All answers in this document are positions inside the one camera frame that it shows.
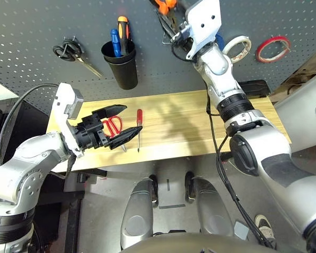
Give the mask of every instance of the screwdriver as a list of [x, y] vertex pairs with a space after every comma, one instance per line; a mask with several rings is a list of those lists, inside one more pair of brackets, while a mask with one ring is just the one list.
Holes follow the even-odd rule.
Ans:
[[[137, 110], [137, 127], [140, 127], [143, 123], [143, 111], [142, 109]], [[138, 133], [138, 145], [137, 145], [137, 151], [139, 152], [139, 147], [140, 147], [140, 142], [141, 142], [141, 133]]]
[[121, 52], [122, 55], [128, 55], [128, 42], [130, 40], [129, 22], [126, 17], [118, 17], [118, 33], [121, 39]]
[[120, 37], [118, 35], [117, 29], [111, 29], [110, 35], [111, 35], [112, 46], [114, 48], [115, 57], [121, 57], [122, 54], [121, 54]]

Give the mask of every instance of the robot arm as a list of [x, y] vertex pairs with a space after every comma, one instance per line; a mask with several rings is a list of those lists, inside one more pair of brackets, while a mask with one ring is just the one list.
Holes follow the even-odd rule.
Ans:
[[113, 105], [92, 112], [77, 126], [76, 119], [83, 98], [69, 84], [58, 87], [53, 111], [61, 130], [30, 138], [23, 142], [14, 156], [0, 166], [0, 253], [28, 252], [33, 235], [33, 217], [40, 188], [45, 177], [60, 162], [69, 159], [69, 166], [84, 150], [94, 147], [114, 149], [130, 141], [142, 127], [129, 128], [114, 138], [103, 133], [101, 119], [117, 115], [124, 105]]
[[187, 59], [208, 86], [212, 104], [224, 121], [238, 168], [260, 176], [280, 211], [307, 241], [316, 245], [316, 175], [297, 168], [285, 136], [247, 99], [232, 75], [232, 63], [215, 44], [221, 26], [219, 0], [202, 0], [186, 11], [184, 29], [172, 43], [188, 36], [193, 45]]

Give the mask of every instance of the scissors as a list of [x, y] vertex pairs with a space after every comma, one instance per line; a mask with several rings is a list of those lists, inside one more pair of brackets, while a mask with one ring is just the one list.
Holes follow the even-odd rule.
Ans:
[[[112, 116], [108, 118], [108, 120], [103, 120], [102, 124], [108, 128], [110, 135], [108, 134], [105, 134], [105, 135], [109, 136], [110, 138], [113, 138], [117, 134], [121, 133], [123, 129], [122, 119], [118, 116]], [[124, 152], [126, 152], [125, 145], [121, 145], [121, 148], [123, 149]]]
[[53, 52], [58, 58], [67, 62], [74, 62], [75, 60], [78, 60], [83, 66], [85, 66], [99, 78], [103, 77], [103, 74], [91, 67], [82, 59], [82, 49], [74, 40], [65, 39], [62, 43], [62, 46], [53, 46]]

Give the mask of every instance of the red tape roll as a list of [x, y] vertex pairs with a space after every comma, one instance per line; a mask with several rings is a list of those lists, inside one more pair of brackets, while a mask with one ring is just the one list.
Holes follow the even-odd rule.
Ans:
[[[261, 57], [261, 52], [262, 52], [262, 50], [263, 50], [266, 46], [268, 46], [268, 45], [270, 45], [270, 44], [272, 44], [272, 43], [274, 43], [274, 42], [277, 42], [277, 41], [283, 42], [283, 43], [285, 44], [285, 46], [286, 46], [285, 49], [284, 49], [281, 53], [279, 53], [278, 55], [276, 55], [276, 56], [274, 56], [274, 57], [272, 57], [272, 58], [262, 58], [262, 57]], [[258, 49], [257, 49], [257, 51], [256, 51], [256, 59], [257, 59], [259, 62], [263, 62], [263, 63], [276, 62], [276, 61], [278, 61], [279, 59], [283, 58], [286, 54], [288, 54], [289, 48], [290, 48], [290, 42], [289, 42], [289, 40], [288, 40], [286, 37], [284, 37], [284, 36], [276, 36], [276, 37], [273, 37], [273, 38], [270, 38], [270, 39], [266, 40], [265, 42], [263, 42], [263, 43], [258, 47]]]

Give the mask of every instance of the red screwdriver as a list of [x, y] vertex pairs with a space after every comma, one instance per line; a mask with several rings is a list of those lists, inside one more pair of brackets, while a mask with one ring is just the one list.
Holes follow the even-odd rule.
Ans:
[[[142, 109], [137, 110], [137, 127], [140, 127], [143, 123], [143, 111]], [[140, 142], [141, 142], [141, 133], [139, 132], [138, 134], [138, 146], [137, 146], [137, 151], [139, 152], [139, 147], [140, 147]]]

